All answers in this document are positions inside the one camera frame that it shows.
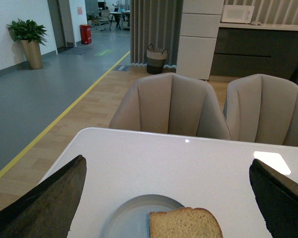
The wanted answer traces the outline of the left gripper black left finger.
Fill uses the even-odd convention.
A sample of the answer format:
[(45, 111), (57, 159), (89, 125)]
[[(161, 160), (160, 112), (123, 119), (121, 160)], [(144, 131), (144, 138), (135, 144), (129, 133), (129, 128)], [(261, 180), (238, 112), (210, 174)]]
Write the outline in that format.
[(65, 238), (84, 188), (86, 159), (76, 156), (0, 211), (0, 238)]

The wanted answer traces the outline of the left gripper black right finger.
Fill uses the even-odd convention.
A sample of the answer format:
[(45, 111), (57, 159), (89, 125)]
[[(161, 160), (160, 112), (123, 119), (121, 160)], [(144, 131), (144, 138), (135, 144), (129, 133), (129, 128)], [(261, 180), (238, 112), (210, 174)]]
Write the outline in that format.
[(256, 203), (274, 238), (298, 238), (298, 183), (254, 159), (249, 179)]

